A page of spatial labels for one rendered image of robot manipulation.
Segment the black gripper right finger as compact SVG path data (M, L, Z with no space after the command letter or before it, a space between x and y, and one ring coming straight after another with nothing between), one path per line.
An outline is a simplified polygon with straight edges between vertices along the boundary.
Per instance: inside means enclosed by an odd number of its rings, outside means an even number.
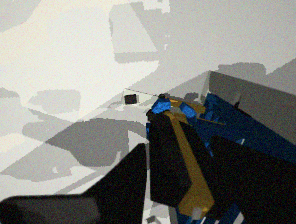
M296 163L219 135L211 151L246 224L296 224Z

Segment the dark grey flat bar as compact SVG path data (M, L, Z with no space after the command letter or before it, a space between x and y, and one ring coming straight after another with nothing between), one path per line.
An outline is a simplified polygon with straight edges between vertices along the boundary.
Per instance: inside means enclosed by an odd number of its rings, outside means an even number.
M147 218L147 224L162 224L156 216L151 216Z

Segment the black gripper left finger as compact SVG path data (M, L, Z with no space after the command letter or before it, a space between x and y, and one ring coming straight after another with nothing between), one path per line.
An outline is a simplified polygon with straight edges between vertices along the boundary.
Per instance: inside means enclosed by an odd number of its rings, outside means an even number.
M146 182L145 143L139 143L84 193L3 199L0 224L142 224Z

